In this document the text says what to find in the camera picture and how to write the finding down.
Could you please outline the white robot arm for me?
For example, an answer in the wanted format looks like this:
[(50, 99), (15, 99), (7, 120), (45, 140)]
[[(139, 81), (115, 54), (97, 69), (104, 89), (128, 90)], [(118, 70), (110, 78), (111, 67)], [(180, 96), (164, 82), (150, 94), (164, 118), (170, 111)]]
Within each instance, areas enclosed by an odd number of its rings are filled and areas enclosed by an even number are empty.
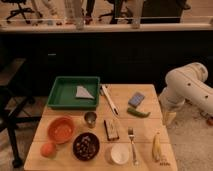
[(207, 78), (208, 70), (199, 62), (175, 68), (166, 74), (166, 87), (158, 96), (165, 126), (173, 121), (185, 100), (213, 117), (213, 88), (205, 84)]

